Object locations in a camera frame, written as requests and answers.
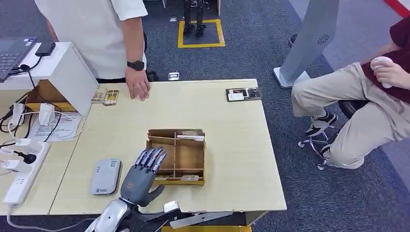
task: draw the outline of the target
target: speaker grille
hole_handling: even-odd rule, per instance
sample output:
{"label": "speaker grille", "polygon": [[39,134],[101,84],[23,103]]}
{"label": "speaker grille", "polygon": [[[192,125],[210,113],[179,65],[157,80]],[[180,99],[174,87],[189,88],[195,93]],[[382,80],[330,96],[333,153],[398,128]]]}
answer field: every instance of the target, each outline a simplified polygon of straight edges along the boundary
{"label": "speaker grille", "polygon": [[330,36],[329,35],[321,35],[318,38],[317,44],[318,45],[324,45],[329,41]]}

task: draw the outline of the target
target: person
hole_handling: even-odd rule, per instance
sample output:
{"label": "person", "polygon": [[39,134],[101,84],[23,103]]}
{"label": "person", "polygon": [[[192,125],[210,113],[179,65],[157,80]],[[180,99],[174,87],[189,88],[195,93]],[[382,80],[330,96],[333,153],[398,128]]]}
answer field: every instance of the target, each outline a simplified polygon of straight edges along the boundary
{"label": "person", "polygon": [[[337,121],[325,106],[338,100],[369,101],[320,151],[329,166],[356,169],[374,148],[410,137],[410,17],[393,25],[390,35],[391,43],[362,64],[353,63],[293,87],[294,115],[311,116],[307,136],[319,135]],[[380,61],[374,65],[383,67],[372,70],[370,61],[379,56],[393,63]],[[384,88],[382,83],[393,87]]]}
{"label": "person", "polygon": [[100,83],[126,82],[132,99],[149,97],[142,0],[35,2],[53,39],[73,42]]}

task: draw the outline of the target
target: wooden organizer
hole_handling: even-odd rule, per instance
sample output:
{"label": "wooden organizer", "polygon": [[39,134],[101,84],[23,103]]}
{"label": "wooden organizer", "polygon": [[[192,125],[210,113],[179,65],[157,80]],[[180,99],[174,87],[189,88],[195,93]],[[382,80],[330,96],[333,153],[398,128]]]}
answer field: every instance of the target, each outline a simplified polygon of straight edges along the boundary
{"label": "wooden organizer", "polygon": [[[156,185],[204,185],[205,184],[205,141],[194,139],[178,139],[178,135],[201,135],[202,130],[193,129],[163,129],[149,130],[147,148],[163,147],[168,151],[162,162]],[[199,175],[198,180],[181,180],[186,174]]]}

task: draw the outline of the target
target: maroon shirt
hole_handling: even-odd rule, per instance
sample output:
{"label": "maroon shirt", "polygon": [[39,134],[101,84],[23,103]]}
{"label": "maroon shirt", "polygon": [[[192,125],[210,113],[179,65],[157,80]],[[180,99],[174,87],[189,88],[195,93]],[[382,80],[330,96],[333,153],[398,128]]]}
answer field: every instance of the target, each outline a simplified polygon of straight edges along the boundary
{"label": "maroon shirt", "polygon": [[[389,52],[383,56],[393,60],[394,63],[400,65],[406,72],[410,73],[410,16],[402,19],[390,28],[390,36],[400,50]],[[400,99],[410,104],[410,90],[391,87],[384,88],[379,81],[377,81],[374,71],[370,68],[370,63],[362,65],[365,75],[377,87],[382,89],[387,94]]]}

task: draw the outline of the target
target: black watch strap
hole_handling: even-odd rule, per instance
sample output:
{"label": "black watch strap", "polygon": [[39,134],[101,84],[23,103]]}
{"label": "black watch strap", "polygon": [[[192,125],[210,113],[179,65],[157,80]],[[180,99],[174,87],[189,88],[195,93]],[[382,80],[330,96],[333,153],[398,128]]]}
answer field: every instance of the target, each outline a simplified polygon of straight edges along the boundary
{"label": "black watch strap", "polygon": [[136,70],[136,71],[142,71],[142,70],[144,70],[145,63],[140,61],[140,60],[137,60],[136,62],[127,61],[127,66],[134,69],[134,70]]}

